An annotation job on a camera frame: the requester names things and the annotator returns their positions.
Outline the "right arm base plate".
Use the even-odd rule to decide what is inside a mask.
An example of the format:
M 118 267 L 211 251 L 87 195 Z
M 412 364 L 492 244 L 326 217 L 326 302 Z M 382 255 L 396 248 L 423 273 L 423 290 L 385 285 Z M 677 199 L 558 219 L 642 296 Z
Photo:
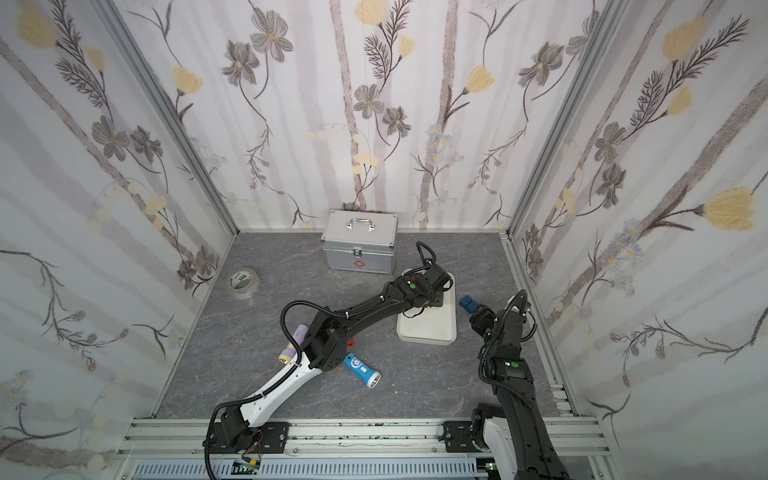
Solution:
M 474 430 L 471 421 L 445 421 L 442 424 L 443 433 L 440 440 L 447 453 L 480 452 L 481 448 L 475 443 Z

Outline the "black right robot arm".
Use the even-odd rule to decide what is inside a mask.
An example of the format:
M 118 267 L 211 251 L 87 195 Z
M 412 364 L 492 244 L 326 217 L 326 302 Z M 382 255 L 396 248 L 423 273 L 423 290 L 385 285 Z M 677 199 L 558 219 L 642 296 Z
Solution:
M 503 309 L 479 305 L 470 316 L 470 326 L 483 340 L 478 376 L 498 400 L 497 405 L 481 403 L 473 411 L 473 441 L 492 454 L 501 479 L 569 479 L 538 408 L 532 372 L 522 356 L 529 310 L 527 292 L 520 290 Z

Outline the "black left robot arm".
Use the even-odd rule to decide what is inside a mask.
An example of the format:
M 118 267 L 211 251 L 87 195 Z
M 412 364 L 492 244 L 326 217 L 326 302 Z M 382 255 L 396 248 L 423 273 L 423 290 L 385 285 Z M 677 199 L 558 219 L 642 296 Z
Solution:
M 382 290 L 362 303 L 332 310 L 308 300 L 293 300 L 280 312 L 279 326 L 295 356 L 252 395 L 216 405 L 203 441 L 206 474 L 214 479 L 211 454 L 214 449 L 247 450 L 272 414 L 304 384 L 338 367 L 347 356 L 348 341 L 381 320 L 411 309 L 442 304 L 443 294 L 454 286 L 454 278 L 437 263 L 434 250 L 418 241 L 421 264 L 386 282 Z M 316 312 L 303 341 L 299 342 L 286 325 L 288 312 L 307 307 Z

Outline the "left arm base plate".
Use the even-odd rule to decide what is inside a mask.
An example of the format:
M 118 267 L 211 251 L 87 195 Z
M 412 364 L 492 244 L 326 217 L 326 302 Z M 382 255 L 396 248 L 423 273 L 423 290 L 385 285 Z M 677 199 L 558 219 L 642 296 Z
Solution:
M 288 440 L 289 427 L 287 422 L 251 427 L 246 423 L 235 425 L 217 421 L 203 441 L 203 448 L 211 454 L 281 454 Z

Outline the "blue flashlight white logo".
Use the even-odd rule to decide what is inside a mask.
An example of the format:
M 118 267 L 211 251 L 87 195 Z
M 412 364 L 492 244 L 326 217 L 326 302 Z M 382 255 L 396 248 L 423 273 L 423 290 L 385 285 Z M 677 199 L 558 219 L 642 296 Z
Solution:
M 344 365 L 359 377 L 369 389 L 375 388 L 381 379 L 381 374 L 377 370 L 370 368 L 353 353 L 346 355 Z

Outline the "purple flashlight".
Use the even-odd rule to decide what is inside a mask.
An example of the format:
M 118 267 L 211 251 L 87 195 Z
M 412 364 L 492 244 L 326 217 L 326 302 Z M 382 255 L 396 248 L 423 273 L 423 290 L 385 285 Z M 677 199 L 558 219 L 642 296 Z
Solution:
M 306 335 L 308 333 L 309 327 L 305 324 L 299 324 L 294 332 L 292 333 L 293 340 L 298 344 L 301 345 L 301 343 L 306 338 Z M 278 360 L 280 363 L 286 365 L 294 360 L 296 357 L 296 348 L 295 345 L 291 342 L 288 342 L 287 346 L 282 350 L 281 354 L 278 357 Z

